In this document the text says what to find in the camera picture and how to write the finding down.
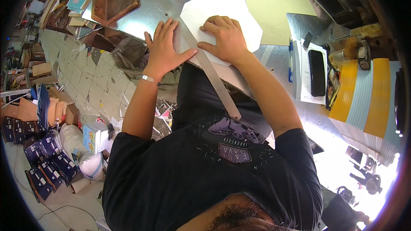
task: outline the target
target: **blue pen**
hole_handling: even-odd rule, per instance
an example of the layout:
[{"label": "blue pen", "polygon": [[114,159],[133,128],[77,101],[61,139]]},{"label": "blue pen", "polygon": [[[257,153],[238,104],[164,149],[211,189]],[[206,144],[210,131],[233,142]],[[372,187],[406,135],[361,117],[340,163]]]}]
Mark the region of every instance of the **blue pen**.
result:
[{"label": "blue pen", "polygon": [[293,82],[293,50],[293,38],[290,38],[290,64],[288,68],[288,81],[291,83]]}]

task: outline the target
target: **book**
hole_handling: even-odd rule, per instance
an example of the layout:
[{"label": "book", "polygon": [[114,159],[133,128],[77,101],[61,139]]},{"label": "book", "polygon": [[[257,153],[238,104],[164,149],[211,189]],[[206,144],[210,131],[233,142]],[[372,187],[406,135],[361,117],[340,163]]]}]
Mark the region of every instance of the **book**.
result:
[{"label": "book", "polygon": [[94,155],[102,152],[109,144],[109,130],[101,121],[86,123],[83,127],[83,145]]}]

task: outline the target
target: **hand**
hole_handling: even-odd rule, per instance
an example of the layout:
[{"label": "hand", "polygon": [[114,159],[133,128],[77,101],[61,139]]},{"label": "hand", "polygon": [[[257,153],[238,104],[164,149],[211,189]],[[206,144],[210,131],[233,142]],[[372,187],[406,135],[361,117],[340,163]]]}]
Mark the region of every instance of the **hand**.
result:
[{"label": "hand", "polygon": [[236,65],[244,56],[251,54],[245,44],[241,26],[237,20],[227,16],[212,16],[206,20],[201,31],[208,31],[215,37],[215,46],[207,42],[199,42],[198,48],[204,49],[219,59]]},{"label": "hand", "polygon": [[174,51],[173,33],[177,25],[178,21],[173,21],[172,18],[169,18],[166,23],[160,21],[155,29],[153,40],[148,32],[144,32],[150,56],[143,74],[153,78],[155,82],[160,82],[167,72],[197,53],[195,48],[190,48],[182,54]]}]

